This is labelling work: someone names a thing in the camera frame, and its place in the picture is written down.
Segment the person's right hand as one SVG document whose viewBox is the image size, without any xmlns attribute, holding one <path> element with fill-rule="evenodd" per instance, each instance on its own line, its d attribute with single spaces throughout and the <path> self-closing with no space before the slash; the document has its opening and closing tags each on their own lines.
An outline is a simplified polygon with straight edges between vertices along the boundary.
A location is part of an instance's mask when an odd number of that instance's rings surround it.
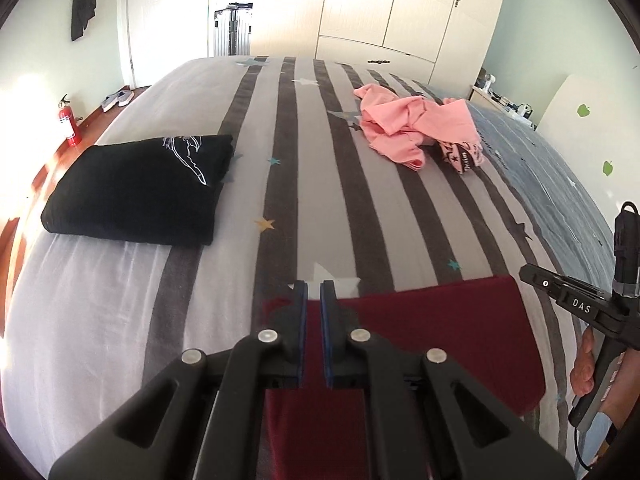
<svg viewBox="0 0 640 480">
<path fill-rule="evenodd" d="M 593 348 L 596 340 L 593 330 L 588 327 L 582 333 L 574 367 L 570 372 L 570 384 L 576 396 L 585 396 L 594 387 Z M 639 352 L 628 349 L 622 356 L 622 362 L 614 376 L 608 392 L 604 395 L 600 411 L 611 419 L 613 426 L 621 430 L 634 409 L 639 397 Z"/>
</svg>

